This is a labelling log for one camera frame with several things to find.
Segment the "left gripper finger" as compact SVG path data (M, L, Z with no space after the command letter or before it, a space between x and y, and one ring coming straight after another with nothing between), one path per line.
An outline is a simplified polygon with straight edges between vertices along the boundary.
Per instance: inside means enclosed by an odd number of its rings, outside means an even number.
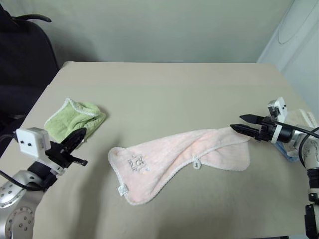
M88 161L87 160L83 160L83 159L80 159L78 157L74 157L74 156L70 156L70 160L72 161L72 163L76 163L76 164L79 164L79 165L82 165L82 166L86 166Z
M71 132L62 142L62 149L64 151L73 151L84 140L86 135L86 128L80 128Z

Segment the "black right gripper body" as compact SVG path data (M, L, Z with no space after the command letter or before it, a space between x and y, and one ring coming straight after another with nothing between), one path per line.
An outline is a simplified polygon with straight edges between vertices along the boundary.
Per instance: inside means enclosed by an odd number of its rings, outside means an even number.
M271 117L257 117L257 124L261 126L258 136L258 141L271 141L277 125L272 121Z

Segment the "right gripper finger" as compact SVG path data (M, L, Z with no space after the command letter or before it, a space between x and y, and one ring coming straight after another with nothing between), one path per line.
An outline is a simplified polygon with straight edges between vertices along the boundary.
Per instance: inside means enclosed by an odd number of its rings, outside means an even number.
M251 124L261 124L263 121L263 117L252 114L241 115L239 118Z
M252 137L259 138L259 130L244 124L231 124L230 127L237 133Z

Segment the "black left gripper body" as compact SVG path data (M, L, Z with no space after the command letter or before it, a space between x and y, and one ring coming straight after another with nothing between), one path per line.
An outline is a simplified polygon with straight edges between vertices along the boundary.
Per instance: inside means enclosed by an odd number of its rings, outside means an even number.
M50 142L51 148L46 150L46 156L63 169L68 168L73 163L73 156L71 155L73 150L75 149L74 146L69 144L61 144L51 141Z

